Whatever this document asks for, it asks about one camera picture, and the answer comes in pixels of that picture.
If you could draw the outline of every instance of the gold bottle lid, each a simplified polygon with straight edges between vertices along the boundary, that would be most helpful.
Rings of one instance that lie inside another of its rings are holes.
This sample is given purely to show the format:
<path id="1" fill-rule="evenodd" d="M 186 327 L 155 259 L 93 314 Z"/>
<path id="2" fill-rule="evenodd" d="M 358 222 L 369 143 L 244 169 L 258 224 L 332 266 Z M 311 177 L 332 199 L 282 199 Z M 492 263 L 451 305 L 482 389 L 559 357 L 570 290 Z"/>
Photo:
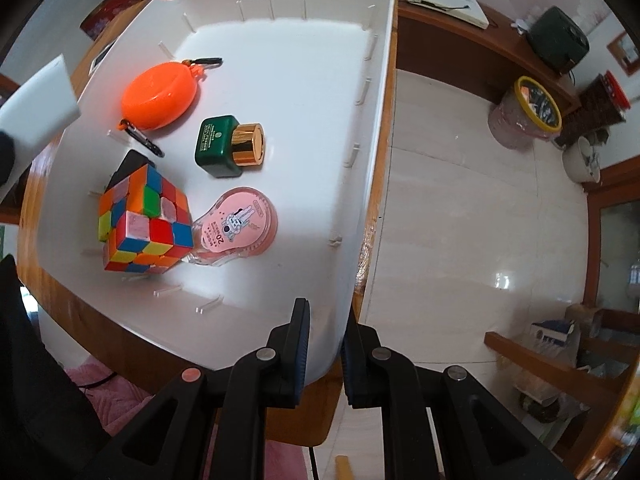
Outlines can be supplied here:
<path id="1" fill-rule="evenodd" d="M 231 134 L 231 152 L 238 166 L 259 166 L 264 158 L 264 132 L 260 124 L 240 124 Z"/>

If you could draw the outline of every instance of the colorful puzzle cube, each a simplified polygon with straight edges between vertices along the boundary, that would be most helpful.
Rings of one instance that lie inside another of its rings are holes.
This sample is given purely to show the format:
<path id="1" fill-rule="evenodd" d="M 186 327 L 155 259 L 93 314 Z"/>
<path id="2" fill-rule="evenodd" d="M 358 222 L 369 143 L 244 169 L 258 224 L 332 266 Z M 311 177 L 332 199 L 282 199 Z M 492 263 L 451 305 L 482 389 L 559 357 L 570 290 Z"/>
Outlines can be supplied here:
<path id="1" fill-rule="evenodd" d="M 193 249 L 186 195 L 147 164 L 101 197 L 105 270 L 161 274 Z"/>

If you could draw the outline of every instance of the black air fryer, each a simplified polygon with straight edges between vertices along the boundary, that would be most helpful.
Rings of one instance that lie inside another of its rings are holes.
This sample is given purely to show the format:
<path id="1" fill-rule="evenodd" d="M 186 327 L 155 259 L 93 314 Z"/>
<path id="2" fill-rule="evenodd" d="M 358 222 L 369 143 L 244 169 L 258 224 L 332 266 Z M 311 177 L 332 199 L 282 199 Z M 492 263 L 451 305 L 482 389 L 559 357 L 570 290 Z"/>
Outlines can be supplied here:
<path id="1" fill-rule="evenodd" d="M 559 74 L 566 74 L 587 55 L 589 41 L 574 20 L 551 7 L 527 32 L 538 57 Z"/>

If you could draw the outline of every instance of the orange silicone pouch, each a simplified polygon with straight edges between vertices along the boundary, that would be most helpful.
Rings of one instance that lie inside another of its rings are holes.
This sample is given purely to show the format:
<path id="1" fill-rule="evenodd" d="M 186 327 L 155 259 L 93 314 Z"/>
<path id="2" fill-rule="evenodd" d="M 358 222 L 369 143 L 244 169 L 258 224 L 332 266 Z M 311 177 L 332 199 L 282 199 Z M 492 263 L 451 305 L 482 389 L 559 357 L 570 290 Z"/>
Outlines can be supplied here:
<path id="1" fill-rule="evenodd" d="M 180 117 L 193 101 L 202 69 L 179 62 L 151 67 L 122 94 L 122 117 L 141 130 L 162 128 Z"/>

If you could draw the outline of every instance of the white plastic tray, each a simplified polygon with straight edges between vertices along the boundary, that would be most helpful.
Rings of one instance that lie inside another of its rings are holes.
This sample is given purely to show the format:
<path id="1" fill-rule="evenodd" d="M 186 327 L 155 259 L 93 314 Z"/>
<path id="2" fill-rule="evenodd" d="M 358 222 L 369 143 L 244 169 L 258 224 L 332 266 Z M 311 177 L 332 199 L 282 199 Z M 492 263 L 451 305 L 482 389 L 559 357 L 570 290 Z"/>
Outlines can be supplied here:
<path id="1" fill-rule="evenodd" d="M 353 294 L 394 1 L 152 1 L 99 65 L 80 97 L 82 116 L 62 137 L 42 204 L 40 265 L 123 327 L 209 368 L 264 345 L 303 296 L 311 304 L 306 382 L 320 378 L 338 352 Z M 273 202 L 278 233 L 260 256 L 221 267 L 180 263 L 128 282 L 102 269 L 91 192 L 104 189 L 129 149 L 108 136 L 122 91 L 168 55 L 224 63 L 207 72 L 187 113 L 153 134 L 165 158 L 130 148 L 184 190 L 194 219 L 225 191 L 251 186 Z M 262 168 L 232 180 L 213 178 L 193 159 L 200 123 L 225 114 L 261 123 L 266 136 Z M 182 290 L 154 296 L 174 285 Z M 196 313 L 219 295 L 221 303 Z"/>

